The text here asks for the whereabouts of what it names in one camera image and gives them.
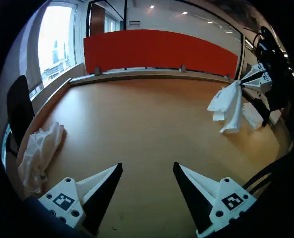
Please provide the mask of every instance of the cable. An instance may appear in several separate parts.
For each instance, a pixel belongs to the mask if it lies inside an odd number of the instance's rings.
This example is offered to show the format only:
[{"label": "cable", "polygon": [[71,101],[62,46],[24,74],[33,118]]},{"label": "cable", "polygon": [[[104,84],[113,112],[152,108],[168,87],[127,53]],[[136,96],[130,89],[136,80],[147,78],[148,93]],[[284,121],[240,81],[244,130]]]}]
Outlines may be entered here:
[{"label": "cable", "polygon": [[255,40],[256,40],[256,38],[257,38],[259,35],[261,35],[261,33],[257,33],[256,36],[255,36],[254,39],[253,39],[253,47],[254,47],[254,48],[256,48],[256,47],[254,46]]}]

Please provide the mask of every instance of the table surface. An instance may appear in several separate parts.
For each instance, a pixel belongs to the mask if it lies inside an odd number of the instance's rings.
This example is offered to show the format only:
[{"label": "table surface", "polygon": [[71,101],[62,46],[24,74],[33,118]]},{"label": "table surface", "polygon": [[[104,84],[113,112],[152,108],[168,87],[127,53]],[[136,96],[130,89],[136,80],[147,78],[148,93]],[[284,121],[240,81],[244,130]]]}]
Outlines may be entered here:
[{"label": "table surface", "polygon": [[70,88],[43,125],[64,125],[63,143],[46,174],[45,190],[65,177],[85,179],[118,162],[123,174],[99,237],[195,237],[196,227],[172,172],[174,162],[243,185],[273,162],[279,143],[271,128],[246,119],[221,134],[207,107],[227,84],[137,79]]}]

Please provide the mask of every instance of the white cloth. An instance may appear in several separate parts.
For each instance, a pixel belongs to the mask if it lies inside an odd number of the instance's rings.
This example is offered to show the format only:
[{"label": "white cloth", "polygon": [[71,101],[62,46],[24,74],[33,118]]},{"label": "white cloth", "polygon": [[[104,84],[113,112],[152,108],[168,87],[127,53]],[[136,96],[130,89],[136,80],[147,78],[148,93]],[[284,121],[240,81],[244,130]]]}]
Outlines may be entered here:
[{"label": "white cloth", "polygon": [[241,126],[242,90],[240,81],[236,80],[226,88],[218,91],[208,106],[208,111],[213,111],[214,121],[224,121],[225,125],[220,133],[236,133]]},{"label": "white cloth", "polygon": [[61,143],[63,125],[55,122],[49,131],[30,135],[23,160],[18,167],[19,177],[29,192],[41,192],[42,183],[47,181],[44,171]]}]

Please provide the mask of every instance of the office chair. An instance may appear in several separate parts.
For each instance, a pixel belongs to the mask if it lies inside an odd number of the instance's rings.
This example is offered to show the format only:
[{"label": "office chair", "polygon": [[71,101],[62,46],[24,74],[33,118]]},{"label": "office chair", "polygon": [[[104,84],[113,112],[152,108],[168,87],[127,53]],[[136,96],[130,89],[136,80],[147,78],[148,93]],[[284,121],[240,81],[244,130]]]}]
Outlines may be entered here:
[{"label": "office chair", "polygon": [[7,136],[7,140],[6,140],[6,152],[11,153],[14,157],[17,158],[18,153],[15,152],[12,148],[11,148],[11,135],[12,133],[9,132],[8,136]]},{"label": "office chair", "polygon": [[35,116],[29,98],[27,79],[24,75],[19,76],[7,93],[7,113],[12,135],[19,148],[23,136]]}]

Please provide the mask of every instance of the red partition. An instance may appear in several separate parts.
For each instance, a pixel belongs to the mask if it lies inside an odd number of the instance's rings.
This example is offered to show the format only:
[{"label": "red partition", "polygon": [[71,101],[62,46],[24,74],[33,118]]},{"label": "red partition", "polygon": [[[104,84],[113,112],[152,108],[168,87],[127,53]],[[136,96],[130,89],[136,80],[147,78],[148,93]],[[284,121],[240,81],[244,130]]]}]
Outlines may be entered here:
[{"label": "red partition", "polygon": [[234,78],[237,55],[193,36],[169,31],[126,30],[84,38],[87,73],[131,67],[180,68]]}]

